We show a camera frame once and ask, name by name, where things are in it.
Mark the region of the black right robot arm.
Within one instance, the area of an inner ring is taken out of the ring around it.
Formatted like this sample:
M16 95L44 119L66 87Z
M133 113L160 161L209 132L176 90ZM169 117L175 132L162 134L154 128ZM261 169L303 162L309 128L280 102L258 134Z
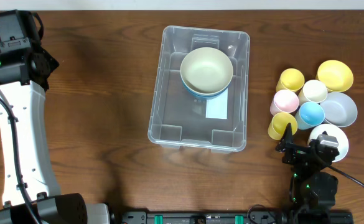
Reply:
M294 144L292 124L287 124L276 146L282 162L292 166L289 197L295 213L326 212L335 205L338 179L323 170L339 155L337 138L326 132L310 140L308 146Z

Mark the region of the light blue cup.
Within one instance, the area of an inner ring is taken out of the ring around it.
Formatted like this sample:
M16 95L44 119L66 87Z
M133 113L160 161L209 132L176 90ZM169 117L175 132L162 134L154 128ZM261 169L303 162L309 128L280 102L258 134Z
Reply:
M318 103L306 102L299 107L295 119L297 128L306 130L322 124L325 112Z

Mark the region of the white bowl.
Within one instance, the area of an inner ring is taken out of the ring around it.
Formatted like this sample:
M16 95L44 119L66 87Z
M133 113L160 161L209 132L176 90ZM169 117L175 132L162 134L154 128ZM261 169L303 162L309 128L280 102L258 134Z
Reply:
M317 139L318 135L326 132L329 136L337 138L339 155L334 159L334 162L339 162L346 157L349 150L349 141L347 135L337 126L333 124L321 124L316 126L310 133L307 143L312 139Z

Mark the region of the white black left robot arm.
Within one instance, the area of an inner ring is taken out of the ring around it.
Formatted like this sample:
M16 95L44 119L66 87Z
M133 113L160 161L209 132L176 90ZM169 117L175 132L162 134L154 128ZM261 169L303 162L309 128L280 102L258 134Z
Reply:
M104 203L63 194L52 169L44 122L48 77L58 62L37 29L0 27L0 132L4 156L0 223L109 223Z

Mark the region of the cream beige bowl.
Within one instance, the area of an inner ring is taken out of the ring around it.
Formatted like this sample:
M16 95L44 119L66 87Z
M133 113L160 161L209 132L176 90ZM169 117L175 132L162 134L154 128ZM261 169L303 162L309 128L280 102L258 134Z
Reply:
M199 93L215 93L233 78L233 65L222 51L202 47L188 53L180 65L180 77Z

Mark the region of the blue bowl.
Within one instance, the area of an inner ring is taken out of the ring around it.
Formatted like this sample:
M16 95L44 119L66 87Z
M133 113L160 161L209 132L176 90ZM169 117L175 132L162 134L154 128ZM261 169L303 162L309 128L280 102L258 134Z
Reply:
M191 88L190 88L190 87L186 84L186 82L184 82L183 80L182 80L182 83L183 83L183 86L184 86L184 88L185 88L186 90L190 90L190 91L192 91L192 92L194 92L194 93L197 93L197 94L199 94L199 95L204 95L204 96L216 95L217 93L220 93L220 92L223 92L223 91L227 90L227 89L228 89L228 87L230 86L230 84L228 84L228 85L227 85L226 87L224 87L222 90L217 91L217 92L215 92L215 93L199 93L199 92L197 92L197 91L195 91L195 90L191 89Z
M197 93L194 93L190 90L187 90L188 93L190 93L191 95L193 95L195 98L198 98L200 100L212 100L212 99L215 99L216 97L219 97L219 96L222 96L222 94L226 93L227 90L223 91L223 92L220 92L220 93L217 93L216 95L209 95L209 96L204 96L204 95L199 95Z

